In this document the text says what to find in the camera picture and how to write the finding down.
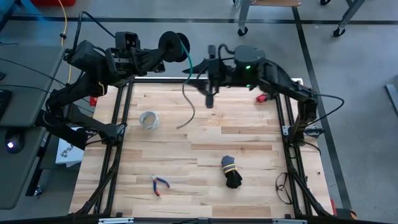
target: wooden tabletop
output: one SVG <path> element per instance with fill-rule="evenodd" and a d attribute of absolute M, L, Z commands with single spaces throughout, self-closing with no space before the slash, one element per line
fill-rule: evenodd
<path fill-rule="evenodd" d="M 195 105 L 196 115 L 184 128 L 176 129 L 192 115 L 181 87 L 134 84 L 112 213 L 170 218 L 283 218 L 286 213 L 293 214 L 292 206 L 284 204 L 275 191 L 276 178 L 287 171 L 275 101 L 255 103 L 260 94 L 257 89 L 222 88 L 214 108 L 207 109 L 204 96 L 188 86 L 185 91 Z M 110 123 L 116 92 L 109 88 L 108 94 L 98 100 L 95 119 Z M 159 115 L 157 129 L 146 130 L 139 124 L 141 113 L 149 110 Z M 316 144 L 313 139 L 306 141 Z M 105 146 L 100 143 L 86 148 L 71 212 L 81 208 L 98 186 L 104 152 Z M 311 146 L 301 147 L 301 152 L 308 187 L 332 212 L 319 152 Z M 235 158 L 243 177 L 238 189 L 225 186 L 221 171 L 225 155 Z M 171 185 L 167 189 L 158 184 L 161 197 L 152 189 L 152 174 Z M 302 193 L 297 190 L 304 211 Z"/>

